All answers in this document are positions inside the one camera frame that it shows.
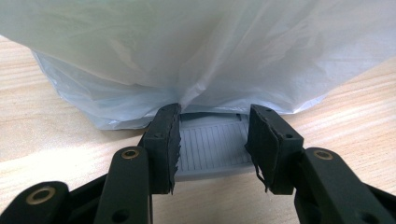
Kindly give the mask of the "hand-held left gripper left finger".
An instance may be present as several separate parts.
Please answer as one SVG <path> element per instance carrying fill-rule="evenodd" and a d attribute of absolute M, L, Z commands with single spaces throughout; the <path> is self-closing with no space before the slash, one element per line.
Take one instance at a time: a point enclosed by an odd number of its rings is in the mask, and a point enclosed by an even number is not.
<path fill-rule="evenodd" d="M 148 152 L 150 191 L 168 194 L 175 187 L 175 175 L 180 156 L 180 105 L 160 108 L 143 137 L 143 148 Z"/>

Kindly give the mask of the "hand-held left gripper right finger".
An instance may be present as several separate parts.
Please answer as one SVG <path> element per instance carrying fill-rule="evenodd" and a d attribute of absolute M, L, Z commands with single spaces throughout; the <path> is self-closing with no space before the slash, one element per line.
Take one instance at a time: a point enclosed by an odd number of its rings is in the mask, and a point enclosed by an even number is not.
<path fill-rule="evenodd" d="M 304 139 L 275 110 L 252 105 L 245 148 L 265 190 L 291 195 L 293 163 L 303 153 Z"/>

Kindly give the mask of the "white plastic trash bag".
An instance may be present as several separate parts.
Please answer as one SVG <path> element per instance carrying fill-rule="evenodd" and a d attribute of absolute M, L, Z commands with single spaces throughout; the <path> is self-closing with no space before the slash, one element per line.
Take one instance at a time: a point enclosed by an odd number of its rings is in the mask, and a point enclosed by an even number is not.
<path fill-rule="evenodd" d="M 396 0 L 0 0 L 0 35 L 102 130 L 186 113 L 294 114 L 396 57 Z"/>

